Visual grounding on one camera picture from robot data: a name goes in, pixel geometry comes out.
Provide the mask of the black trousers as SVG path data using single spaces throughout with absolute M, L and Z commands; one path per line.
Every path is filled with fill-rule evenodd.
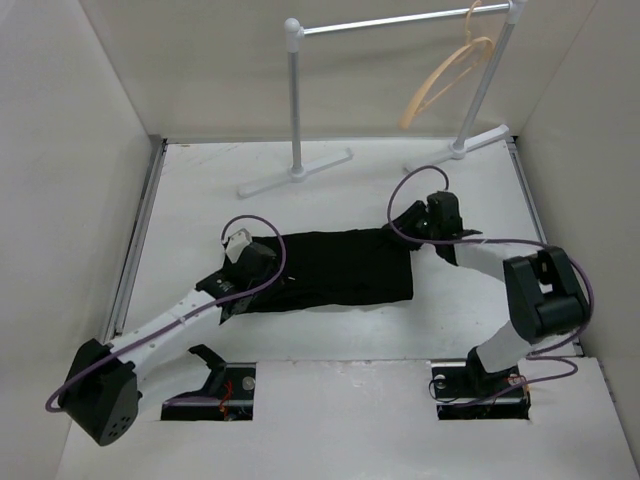
M 415 248 L 387 229 L 295 233 L 283 241 L 281 281 L 252 302 L 249 313 L 370 306 L 414 296 Z

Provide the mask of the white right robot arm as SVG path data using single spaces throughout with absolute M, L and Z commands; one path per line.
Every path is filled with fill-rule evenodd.
M 467 354 L 466 388 L 477 396 L 496 396 L 497 387 L 518 362 L 550 349 L 536 348 L 550 337 L 575 333 L 592 315 L 591 292 L 584 291 L 578 269 L 560 247 L 521 239 L 491 239 L 467 229 L 459 200 L 438 191 L 414 202 L 384 226 L 405 244 L 429 244 L 447 263 L 477 271 L 504 284 L 508 320 Z

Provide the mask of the beige plastic hanger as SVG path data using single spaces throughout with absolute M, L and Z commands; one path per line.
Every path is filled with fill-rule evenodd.
M 486 35 L 476 35 L 471 28 L 471 17 L 482 5 L 482 1 L 474 1 L 470 5 L 465 16 L 462 46 L 436 67 L 415 91 L 399 118 L 400 129 L 408 130 L 417 117 L 491 58 L 495 50 L 494 41 Z

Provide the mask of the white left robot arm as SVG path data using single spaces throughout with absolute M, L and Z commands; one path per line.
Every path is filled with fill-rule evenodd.
M 273 250 L 233 235 L 226 264 L 197 283 L 174 307 L 107 343 L 90 339 L 77 350 L 60 392 L 46 407 L 66 413 L 97 445 L 121 438 L 138 414 L 161 408 L 163 420 L 249 420 L 256 366 L 229 362 L 207 346 L 218 324 L 263 300 L 281 283 L 282 241 Z

